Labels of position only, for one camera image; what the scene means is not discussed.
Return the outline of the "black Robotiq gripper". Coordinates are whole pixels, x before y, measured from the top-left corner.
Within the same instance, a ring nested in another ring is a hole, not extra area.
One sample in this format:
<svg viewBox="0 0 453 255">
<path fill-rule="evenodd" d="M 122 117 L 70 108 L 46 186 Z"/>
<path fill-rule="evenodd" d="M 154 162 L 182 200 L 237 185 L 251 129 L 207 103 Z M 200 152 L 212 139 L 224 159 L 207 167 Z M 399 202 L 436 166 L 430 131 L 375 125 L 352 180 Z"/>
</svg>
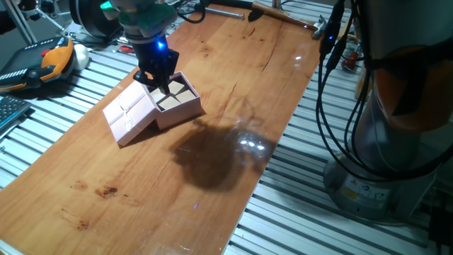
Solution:
<svg viewBox="0 0 453 255">
<path fill-rule="evenodd" d="M 133 44 L 134 52 L 139 61 L 138 70 L 133 79 L 148 87 L 155 87 L 153 79 L 146 72 L 157 76 L 157 85 L 161 92 L 169 94 L 170 77 L 176 68 L 179 52 L 172 50 L 167 43 L 165 35 L 159 35 L 148 40 Z"/>
</svg>

